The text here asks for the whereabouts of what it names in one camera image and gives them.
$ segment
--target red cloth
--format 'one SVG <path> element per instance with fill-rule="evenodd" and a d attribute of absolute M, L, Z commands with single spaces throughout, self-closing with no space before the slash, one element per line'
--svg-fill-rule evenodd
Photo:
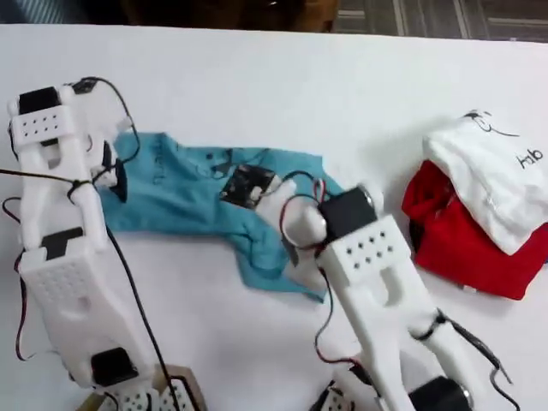
<path fill-rule="evenodd" d="M 415 263 L 486 293 L 521 300 L 548 256 L 548 224 L 515 254 L 501 251 L 458 199 L 450 179 L 430 161 L 409 183 L 402 209 L 424 229 Z"/>

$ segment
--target electrical wire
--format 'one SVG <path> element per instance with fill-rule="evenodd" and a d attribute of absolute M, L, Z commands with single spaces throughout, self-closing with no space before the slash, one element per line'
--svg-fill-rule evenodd
<path fill-rule="evenodd" d="M 509 377 L 508 373 L 503 367 L 502 362 L 497 358 L 497 356 L 491 351 L 491 349 L 485 344 L 483 341 L 481 341 L 478 337 L 476 337 L 474 334 L 472 334 L 470 331 L 468 331 L 466 328 L 464 328 L 462 325 L 457 323 L 454 319 L 451 319 L 447 315 L 445 315 L 441 310 L 438 309 L 438 314 L 436 315 L 436 318 L 432 322 L 431 326 L 429 327 L 428 331 L 424 333 L 422 336 L 412 336 L 414 339 L 418 341 L 425 341 L 428 338 L 432 336 L 432 334 L 436 331 L 436 329 L 446 322 L 449 322 L 451 325 L 453 325 L 453 328 L 455 331 L 464 338 L 469 344 L 471 344 L 474 348 L 476 348 L 489 362 L 492 363 L 493 369 L 490 374 L 490 381 L 495 389 L 495 391 L 500 394 L 506 401 L 511 403 L 515 407 L 515 411 L 521 411 L 520 405 L 497 383 L 497 380 L 495 377 L 499 372 L 501 372 L 504 377 L 506 377 L 506 380 L 509 384 L 513 384 L 511 378 Z"/>
<path fill-rule="evenodd" d="M 307 246 L 300 246 L 300 245 L 296 244 L 293 240 L 291 240 L 289 237 L 287 237 L 287 235 L 285 234 L 285 227 L 283 225 L 283 222 L 285 220 L 285 215 L 287 213 L 288 205 L 291 201 L 293 201 L 294 199 L 300 198 L 300 197 L 304 197 L 304 198 L 313 200 L 313 201 L 316 202 L 316 204 L 319 203 L 318 200 L 310 194 L 293 194 L 291 197 L 289 197 L 285 201 L 285 203 L 283 203 L 282 210 L 280 211 L 280 219 L 279 219 L 278 228 L 280 230 L 280 234 L 282 235 L 282 239 L 284 241 L 288 242 L 289 244 L 291 244 L 293 247 L 298 248 L 298 249 L 303 250 L 303 251 L 313 250 L 316 247 L 318 247 L 320 244 L 314 243 L 314 244 L 309 244 Z"/>
<path fill-rule="evenodd" d="M 462 325 L 457 323 L 454 319 L 451 319 L 447 317 L 441 310 L 439 311 L 442 316 L 444 316 L 452 325 L 455 331 L 464 338 L 468 343 L 470 343 L 474 348 L 476 348 L 484 357 L 487 358 L 489 362 L 492 363 L 493 369 L 491 371 L 491 375 L 489 379 L 491 380 L 491 384 L 495 391 L 500 394 L 506 401 L 511 403 L 515 407 L 515 411 L 521 411 L 520 405 L 500 386 L 498 385 L 495 377 L 499 372 L 501 372 L 504 377 L 506 377 L 506 380 L 509 384 L 513 384 L 512 379 L 506 372 L 506 370 L 503 367 L 502 362 L 497 358 L 497 356 L 491 351 L 491 349 L 485 344 L 483 341 L 481 341 L 478 337 L 476 337 L 474 334 L 472 334 L 470 331 L 468 331 L 466 328 L 464 328 Z"/>
<path fill-rule="evenodd" d="M 120 91 L 118 90 L 118 88 L 112 83 L 110 82 L 109 80 L 106 80 L 104 79 L 103 77 L 96 77 L 96 76 L 88 76 L 88 77 L 84 77 L 82 78 L 80 81 L 95 81 L 95 82 L 99 82 L 99 83 L 104 83 L 106 84 L 108 87 L 110 87 L 110 89 L 115 93 L 115 95 L 118 97 L 118 100 L 120 101 L 120 103 L 122 104 L 122 107 L 123 107 L 123 110 L 125 111 L 126 113 L 126 116 L 129 118 L 129 120 L 131 121 L 131 130 L 133 131 L 134 133 L 134 137 L 135 137 L 135 143 L 137 144 L 137 146 L 135 147 L 135 151 L 133 152 L 133 154 L 131 154 L 128 158 L 124 158 L 123 160 L 121 160 L 121 163 L 122 164 L 127 164 L 129 163 L 130 161 L 133 161 L 137 158 L 137 156 L 139 155 L 139 152 L 140 152 L 140 137 L 139 137 L 139 132 L 137 131 L 137 127 L 135 127 L 135 121 L 134 119 L 131 117 L 131 113 L 129 112 L 129 108 L 128 108 L 128 105 L 126 104 L 126 100 L 124 99 L 124 97 L 122 96 L 122 94 L 120 93 Z M 109 165 L 108 167 L 105 167 L 103 170 L 101 170 L 95 177 L 93 177 L 92 179 L 92 183 L 95 184 L 95 182 L 97 182 L 97 180 L 99 178 L 101 178 L 104 174 L 112 171 L 112 169 L 114 169 L 116 165 L 113 164 L 113 165 Z"/>
<path fill-rule="evenodd" d="M 284 177 L 282 177 L 282 182 L 280 183 L 279 186 L 275 187 L 274 189 L 272 189 L 271 191 L 265 191 L 264 193 L 262 193 L 259 198 L 263 198 L 263 197 L 268 197 L 269 195 L 272 195 L 274 194 L 281 186 L 283 183 L 285 183 L 287 180 L 291 180 L 292 178 L 294 177 L 297 177 L 297 176 L 305 176 L 307 177 L 308 179 L 310 179 L 310 181 L 315 185 L 316 182 L 318 181 L 322 181 L 324 183 L 324 191 L 325 191 L 325 195 L 328 195 L 330 197 L 333 196 L 333 194 L 328 191 L 326 188 L 325 188 L 325 182 L 324 180 L 322 180 L 321 178 L 317 178 L 317 177 L 314 177 L 312 174 L 310 174 L 308 171 L 304 171 L 304 170 L 295 170 L 295 171 L 291 171 L 290 173 L 288 173 L 287 175 L 285 175 Z"/>
<path fill-rule="evenodd" d="M 316 350 L 316 354 L 318 357 L 322 360 L 322 362 L 326 364 L 341 364 L 341 363 L 347 363 L 352 364 L 353 366 L 357 366 L 359 368 L 363 368 L 359 361 L 355 360 L 354 358 L 350 357 L 344 357 L 339 359 L 328 359 L 326 358 L 323 353 L 321 352 L 319 348 L 319 339 L 324 333 L 325 329 L 327 329 L 327 326 L 331 322 L 331 318 L 333 317 L 333 310 L 335 308 L 334 299 L 333 299 L 333 291 L 331 290 L 331 285 L 329 284 L 329 280 L 327 279 L 327 275 L 325 274 L 325 271 L 323 268 L 319 267 L 319 273 L 322 275 L 322 277 L 325 280 L 325 286 L 327 287 L 327 295 L 329 296 L 329 314 L 327 315 L 327 319 L 323 323 L 323 325 L 319 328 L 318 332 L 316 333 L 316 336 L 314 337 L 314 349 Z"/>
<path fill-rule="evenodd" d="M 10 201 L 13 201 L 13 200 L 19 200 L 21 201 L 21 197 L 8 197 L 7 199 L 5 199 L 3 202 L 2 202 L 2 211 L 4 212 L 4 214 L 6 214 L 7 216 L 11 217 L 14 221 L 16 221 L 17 223 L 21 224 L 21 219 L 18 218 L 13 212 L 11 212 L 7 206 L 8 202 Z"/>
<path fill-rule="evenodd" d="M 114 403 L 114 405 L 116 406 L 116 411 L 119 411 L 120 409 L 120 403 L 118 402 L 118 400 L 116 399 L 115 396 L 113 396 L 110 392 L 105 392 L 104 393 L 104 396 L 106 396 L 107 398 L 110 398 L 110 400 Z"/>
<path fill-rule="evenodd" d="M 143 307 L 143 304 L 141 303 L 139 292 L 137 291 L 137 287 L 135 286 L 134 276 L 131 273 L 128 262 L 126 261 L 126 258 L 124 257 L 120 246 L 118 245 L 118 241 L 112 234 L 112 231 L 110 230 L 109 226 L 108 225 L 105 225 L 105 226 L 106 226 L 106 233 L 110 238 L 110 242 L 112 242 L 112 245 L 114 246 L 114 249 L 116 250 L 116 254 L 118 254 L 118 258 L 122 262 L 123 269 L 125 270 L 126 275 L 128 276 L 129 285 L 131 286 L 131 290 L 134 294 L 135 302 L 137 303 L 137 307 L 139 308 L 140 316 L 143 320 L 143 324 L 145 325 L 146 332 L 148 333 L 148 336 L 151 339 L 152 346 L 154 347 L 154 351 L 156 351 L 156 356 L 158 357 L 160 368 L 162 368 L 162 374 L 164 375 L 167 385 L 170 388 L 170 393 L 171 393 L 171 396 L 173 397 L 173 403 L 175 405 L 176 411 L 181 411 L 181 408 L 179 407 L 179 402 L 177 401 L 175 388 L 173 387 L 173 384 L 171 383 L 168 369 L 165 366 L 164 357 L 162 356 L 162 353 L 158 346 L 158 342 L 156 341 L 156 337 L 154 336 L 154 333 L 152 332 L 152 328 L 150 324 L 148 323 L 148 319 L 146 318 L 145 308 Z"/>
<path fill-rule="evenodd" d="M 116 86 L 114 86 L 114 84 L 112 84 L 110 81 L 108 81 L 106 79 L 103 79 L 101 77 L 85 77 L 85 78 L 82 79 L 82 81 L 87 81 L 87 80 L 103 82 L 104 84 L 108 85 L 114 91 L 114 93 L 117 95 L 117 97 L 120 99 L 120 102 L 122 103 L 122 106 L 123 106 L 123 109 L 126 112 L 126 115 L 131 120 L 131 129 L 134 132 L 134 137 L 135 137 L 135 140 L 137 142 L 137 147 L 136 147 L 134 153 L 131 156 L 129 156 L 128 158 L 125 158 L 121 161 L 122 161 L 122 164 L 126 164 L 126 163 L 134 160 L 140 152 L 140 137 L 139 137 L 139 133 L 137 132 L 137 128 L 135 127 L 133 118 L 131 117 L 131 114 L 129 113 L 128 106 L 126 105 L 126 102 L 125 102 L 123 96 L 120 94 L 120 92 L 118 91 Z M 102 170 L 100 173 L 98 173 L 91 181 L 70 180 L 68 178 L 64 178 L 64 177 L 60 177 L 60 176 L 52 176 L 52 175 L 36 174 L 36 173 L 27 173 L 27 172 L 24 172 L 24 171 L 6 170 L 6 169 L 0 169 L 0 174 L 5 174 L 5 175 L 8 175 L 8 176 L 24 176 L 24 177 L 26 176 L 26 177 L 44 178 L 44 179 L 50 179 L 50 180 L 56 180 L 56 181 L 60 181 L 60 182 L 70 183 L 71 188 L 67 192 L 67 197 L 72 202 L 71 197 L 72 197 L 72 194 L 74 193 L 74 191 L 76 189 L 78 189 L 79 187 L 81 187 L 85 184 L 92 184 L 95 187 L 95 182 L 103 174 L 111 171 L 113 168 L 114 168 L 114 165 L 111 165 L 110 167 L 106 167 L 104 170 Z M 5 203 L 6 203 L 6 200 L 3 203 L 4 212 L 6 212 L 6 214 L 8 214 L 10 217 L 14 218 L 17 221 L 18 217 L 16 217 L 13 213 L 11 213 L 5 207 Z M 154 333 L 152 332 L 152 328 L 151 328 L 150 324 L 148 323 L 148 319 L 146 318 L 145 309 L 144 309 L 144 307 L 143 307 L 143 305 L 140 301 L 139 293 L 138 293 L 137 288 L 135 286 L 133 275 L 131 273 L 131 270 L 129 269 L 128 262 L 126 261 L 124 255 L 123 255 L 123 252 L 122 252 L 120 246 L 118 245 L 118 243 L 116 241 L 116 238 L 112 234 L 112 231 L 110 231 L 108 226 L 105 225 L 105 227 L 106 227 L 107 235 L 109 236 L 110 241 L 112 242 L 112 245 L 114 246 L 114 248 L 116 250 L 116 253 L 118 254 L 118 257 L 119 257 L 120 261 L 122 262 L 124 270 L 125 270 L 125 272 L 128 276 L 129 284 L 130 284 L 131 289 L 133 291 L 135 302 L 137 303 L 137 307 L 139 308 L 139 312 L 140 312 L 140 316 L 143 320 L 143 324 L 145 325 L 145 328 L 146 328 L 146 330 L 148 332 L 148 335 L 151 339 L 154 350 L 156 351 L 156 355 L 158 357 L 158 362 L 160 363 L 160 367 L 162 368 L 162 373 L 164 375 L 164 378 L 167 382 L 168 387 L 170 388 L 170 394 L 173 397 L 173 402 L 174 402 L 176 411 L 181 411 L 181 408 L 179 406 L 179 402 L 176 399 L 176 391 L 173 387 L 173 384 L 171 383 L 170 375 L 167 371 L 167 367 L 166 367 L 165 362 L 164 362 L 164 357 L 162 356 L 162 353 L 161 353 L 161 351 L 159 349 L 159 346 L 158 346 L 158 343 L 156 341 L 156 337 L 154 336 Z M 17 272 L 19 272 L 19 263 L 21 262 L 21 256 L 22 256 L 22 252 L 21 252 L 20 256 L 17 258 L 17 260 L 15 261 L 15 270 Z M 17 333 L 17 338 L 16 338 L 16 350 L 18 351 L 17 352 L 18 357 L 21 360 L 26 360 L 26 359 L 24 359 L 24 357 L 22 357 L 22 355 L 20 355 L 21 352 L 19 352 L 19 347 L 20 347 L 19 341 L 21 339 L 22 326 L 24 325 L 25 318 L 27 316 L 27 286 L 25 285 L 25 283 L 22 279 L 21 279 L 21 297 L 22 297 L 22 300 L 23 300 L 23 305 L 22 305 L 23 308 L 21 310 L 21 323 L 20 323 L 20 327 L 19 327 L 19 330 L 18 330 L 18 333 Z"/>

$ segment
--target red wire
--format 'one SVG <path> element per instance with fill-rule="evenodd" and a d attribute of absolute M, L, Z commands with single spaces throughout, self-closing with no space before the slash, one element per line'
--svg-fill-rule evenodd
<path fill-rule="evenodd" d="M 329 309 L 329 315 L 327 316 L 327 319 L 325 320 L 324 324 L 319 328 L 318 332 L 316 333 L 316 337 L 314 338 L 314 348 L 316 349 L 316 354 L 318 357 L 326 364 L 341 364 L 341 363 L 349 363 L 354 366 L 357 366 L 361 368 L 361 364 L 358 360 L 355 360 L 351 357 L 343 357 L 343 358 L 337 358 L 337 359 L 328 359 L 326 358 L 322 352 L 319 349 L 319 338 L 324 333 L 325 329 L 331 322 L 331 317 L 333 316 L 333 309 L 334 309 L 334 303 L 333 303 L 333 291 L 331 290 L 331 285 L 329 284 L 329 280 L 327 279 L 327 275 L 325 274 L 325 271 L 323 268 L 318 267 L 319 273 L 322 275 L 322 277 L 325 280 L 325 285 L 327 287 L 327 294 L 329 296 L 329 302 L 330 302 L 330 309 Z"/>

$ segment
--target black wire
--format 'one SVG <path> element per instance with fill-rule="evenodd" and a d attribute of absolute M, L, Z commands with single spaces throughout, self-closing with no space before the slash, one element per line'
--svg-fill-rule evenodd
<path fill-rule="evenodd" d="M 6 200 L 4 200 L 2 202 L 2 211 L 4 212 L 4 214 L 6 214 L 7 216 L 11 217 L 12 219 L 14 219 L 17 223 L 21 224 L 21 219 L 18 218 L 13 212 L 11 212 L 8 207 L 6 206 L 7 203 L 9 201 L 12 201 L 12 200 L 19 200 L 21 201 L 21 197 L 8 197 Z"/>
<path fill-rule="evenodd" d="M 312 250 L 318 246 L 320 246 L 321 244 L 309 244 L 307 246 L 296 246 L 295 244 L 293 244 L 292 241 L 290 241 L 288 239 L 288 237 L 285 235 L 285 228 L 283 227 L 283 220 L 285 219 L 285 214 L 287 212 L 287 206 L 288 204 L 293 201 L 294 199 L 297 199 L 297 198 L 306 198 L 306 199 L 310 199 L 310 200 L 313 200 L 316 204 L 319 204 L 319 201 L 318 199 L 315 199 L 312 195 L 310 194 L 293 194 L 291 197 L 289 197 L 287 200 L 285 200 L 285 203 L 283 203 L 283 207 L 282 207 L 282 212 L 280 213 L 280 218 L 279 218 L 279 221 L 278 221 L 278 229 L 280 231 L 280 235 L 282 236 L 282 240 L 287 242 L 288 244 L 290 244 L 292 247 L 295 247 L 295 248 L 298 248 L 300 250 Z"/>
<path fill-rule="evenodd" d="M 506 394 L 497 384 L 497 381 L 495 380 L 495 377 L 497 376 L 497 373 L 500 371 L 500 369 L 493 368 L 491 371 L 491 375 L 489 376 L 489 379 L 491 380 L 491 384 L 495 391 L 500 394 L 506 401 L 508 401 L 510 404 L 512 404 L 515 407 L 515 411 L 521 411 L 520 404 L 518 404 L 514 398 Z"/>
<path fill-rule="evenodd" d="M 160 363 L 160 367 L 162 368 L 162 374 L 164 375 L 164 378 L 167 381 L 167 385 L 170 388 L 170 393 L 171 393 L 171 396 L 173 397 L 173 403 L 175 405 L 175 408 L 177 411 L 181 411 L 181 408 L 179 407 L 179 402 L 177 401 L 175 388 L 173 387 L 173 384 L 171 383 L 168 369 L 165 366 L 164 357 L 162 356 L 162 353 L 160 352 L 160 348 L 158 346 L 158 342 L 156 341 L 156 337 L 154 336 L 154 333 L 152 332 L 152 328 L 150 324 L 148 323 L 148 319 L 146 318 L 145 308 L 143 307 L 143 304 L 141 303 L 139 292 L 137 291 L 137 287 L 135 286 L 134 276 L 131 273 L 128 262 L 126 261 L 126 258 L 124 257 L 120 246 L 118 245 L 118 241 L 116 241 L 116 238 L 112 234 L 112 231 L 110 231 L 109 226 L 108 225 L 105 225 L 105 226 L 106 226 L 106 233 L 109 236 L 110 241 L 112 242 L 112 245 L 114 246 L 116 250 L 116 253 L 118 254 L 118 258 L 122 262 L 126 275 L 128 276 L 129 285 L 131 286 L 131 290 L 134 293 L 135 302 L 137 303 L 137 307 L 139 308 L 140 316 L 143 320 L 143 324 L 145 325 L 146 332 L 148 332 L 148 336 L 150 337 L 152 345 L 154 346 L 154 350 L 156 351 L 158 362 Z"/>
<path fill-rule="evenodd" d="M 291 171 L 290 173 L 286 174 L 284 177 L 282 177 L 282 183 L 286 182 L 287 180 L 292 179 L 293 177 L 297 177 L 297 176 L 308 177 L 312 183 L 314 183 L 317 180 L 316 177 L 314 177 L 308 171 L 294 170 L 294 171 Z M 274 194 L 282 186 L 282 183 L 280 183 L 280 185 L 277 186 L 276 188 L 274 188 L 272 191 L 266 191 L 266 192 L 262 193 L 261 197 L 267 197 L 271 194 Z M 327 189 L 327 186 L 325 187 L 325 194 L 330 196 L 330 197 L 333 197 L 333 193 Z"/>
<path fill-rule="evenodd" d="M 424 341 L 428 339 L 433 332 L 438 328 L 439 325 L 443 324 L 444 322 L 449 321 L 451 325 L 453 325 L 453 328 L 455 331 L 464 338 L 468 343 L 470 343 L 474 348 L 476 348 L 489 362 L 492 363 L 493 369 L 491 371 L 490 380 L 493 388 L 495 391 L 500 394 L 504 399 L 506 399 L 508 402 L 510 402 L 514 407 L 516 411 L 521 411 L 520 405 L 506 392 L 503 391 L 497 384 L 497 381 L 495 380 L 495 377 L 498 372 L 501 372 L 504 377 L 508 380 L 510 384 L 512 383 L 512 380 L 510 379 L 508 373 L 506 373 L 506 370 L 503 367 L 502 362 L 497 358 L 497 356 L 491 351 L 491 349 L 485 344 L 483 341 L 481 341 L 478 337 L 476 337 L 474 334 L 472 334 L 470 331 L 468 331 L 466 328 L 464 328 L 462 325 L 457 323 L 454 319 L 451 319 L 447 315 L 445 315 L 441 310 L 438 310 L 438 315 L 434 319 L 434 322 L 430 326 L 429 330 L 426 332 L 423 336 L 412 336 L 413 338 Z"/>
<path fill-rule="evenodd" d="M 137 156 L 139 155 L 139 151 L 140 151 L 140 137 L 139 137 L 139 133 L 137 131 L 137 127 L 135 127 L 134 119 L 131 117 L 131 113 L 129 112 L 129 108 L 128 108 L 128 105 L 126 104 L 126 100 L 123 98 L 120 91 L 116 88 L 116 86 L 114 84 L 112 84 L 109 80 L 104 79 L 103 77 L 89 76 L 89 77 L 84 77 L 80 81 L 96 81 L 96 82 L 104 83 L 107 86 L 109 86 L 110 89 L 112 89 L 112 91 L 116 94 L 116 96 L 120 100 L 120 103 L 122 104 L 122 107 L 123 107 L 123 110 L 126 113 L 126 116 L 131 121 L 131 129 L 134 132 L 135 142 L 137 143 L 137 147 L 135 148 L 134 153 L 131 156 L 129 156 L 128 158 L 124 158 L 123 160 L 121 160 L 121 162 L 122 162 L 122 164 L 126 164 L 126 163 L 129 163 L 132 160 L 135 160 L 137 158 Z M 114 167 L 115 167 L 115 164 L 109 165 L 108 167 L 105 167 L 101 172 L 99 172 L 95 177 L 93 177 L 93 180 L 92 180 L 93 184 L 99 178 L 101 178 L 104 174 L 111 171 Z"/>
<path fill-rule="evenodd" d="M 116 399 L 116 397 L 113 396 L 110 392 L 105 392 L 104 396 L 110 398 L 110 400 L 114 403 L 114 405 L 116 405 L 116 411 L 119 411 L 120 404 L 118 403 L 118 400 Z"/>
<path fill-rule="evenodd" d="M 308 171 L 305 171 L 305 170 L 295 170 L 295 171 L 291 171 L 290 173 L 288 173 L 287 175 L 285 175 L 283 178 L 282 178 L 282 182 L 286 182 L 287 180 L 293 178 L 293 177 L 297 177 L 297 176 L 305 176 L 305 177 L 308 177 L 310 179 L 311 182 L 315 182 L 316 181 L 316 177 L 314 177 L 312 174 L 310 174 Z M 329 191 L 327 189 L 327 187 L 325 187 L 325 193 L 327 195 L 329 195 L 330 197 L 333 197 L 333 193 L 331 191 Z"/>
<path fill-rule="evenodd" d="M 6 174 L 8 176 L 47 178 L 50 180 L 57 180 L 59 182 L 69 182 L 71 184 L 74 182 L 74 180 L 69 180 L 68 178 L 64 178 L 64 177 L 52 176 L 49 174 L 27 173 L 25 171 L 17 171 L 17 170 L 0 169 L 0 174 Z"/>

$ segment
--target black logo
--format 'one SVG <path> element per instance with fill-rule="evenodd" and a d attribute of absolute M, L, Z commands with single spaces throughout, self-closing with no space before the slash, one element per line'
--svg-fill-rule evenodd
<path fill-rule="evenodd" d="M 481 128 L 486 133 L 494 132 L 500 135 L 505 135 L 507 137 L 519 137 L 518 134 L 504 133 L 494 128 L 490 120 L 492 114 L 489 111 L 483 111 L 482 114 L 480 114 L 477 110 L 473 110 L 466 114 L 465 117 L 471 118 L 472 121 L 475 122 L 479 126 L 479 128 Z"/>
<path fill-rule="evenodd" d="M 533 165 L 540 159 L 544 157 L 544 154 L 539 150 L 527 150 L 528 155 L 526 155 L 524 158 L 520 158 L 519 156 L 515 156 L 517 158 L 517 161 L 520 163 L 520 166 L 525 169 L 525 166 L 527 164 Z"/>

